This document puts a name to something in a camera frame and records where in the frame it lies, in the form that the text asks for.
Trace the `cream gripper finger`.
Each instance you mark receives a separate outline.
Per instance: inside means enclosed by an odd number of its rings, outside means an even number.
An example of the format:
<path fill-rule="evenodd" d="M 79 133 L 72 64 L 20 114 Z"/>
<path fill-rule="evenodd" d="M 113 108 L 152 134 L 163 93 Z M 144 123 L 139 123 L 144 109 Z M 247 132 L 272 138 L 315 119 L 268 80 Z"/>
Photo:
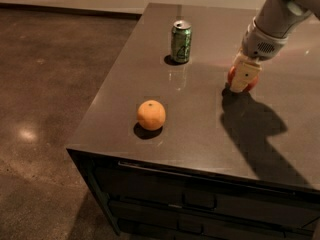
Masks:
<path fill-rule="evenodd" d="M 229 71 L 229 85 L 234 93 L 248 92 L 258 82 L 262 66 L 256 61 L 236 59 Z"/>
<path fill-rule="evenodd" d="M 238 51 L 234 60 L 233 60 L 233 66 L 236 67 L 241 61 L 242 61 L 242 52 L 241 51 Z"/>

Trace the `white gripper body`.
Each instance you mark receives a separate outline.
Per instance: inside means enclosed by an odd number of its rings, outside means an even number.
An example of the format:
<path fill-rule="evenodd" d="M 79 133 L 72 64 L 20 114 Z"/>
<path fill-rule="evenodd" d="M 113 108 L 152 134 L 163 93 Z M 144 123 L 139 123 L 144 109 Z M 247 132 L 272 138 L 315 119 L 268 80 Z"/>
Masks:
<path fill-rule="evenodd" d="M 287 41 L 287 37 L 277 38 L 264 33 L 252 20 L 243 36 L 241 50 L 250 59 L 266 61 L 274 58 Z"/>

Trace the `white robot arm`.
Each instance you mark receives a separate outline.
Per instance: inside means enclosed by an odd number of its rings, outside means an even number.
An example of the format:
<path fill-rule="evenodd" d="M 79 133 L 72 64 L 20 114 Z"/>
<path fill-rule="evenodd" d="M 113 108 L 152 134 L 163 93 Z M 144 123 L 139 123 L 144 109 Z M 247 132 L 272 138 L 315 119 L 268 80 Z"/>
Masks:
<path fill-rule="evenodd" d="M 252 89 L 262 71 L 261 63 L 274 58 L 291 32 L 311 15 L 320 18 L 320 0 L 266 0 L 248 25 L 228 73 L 230 90 Z"/>

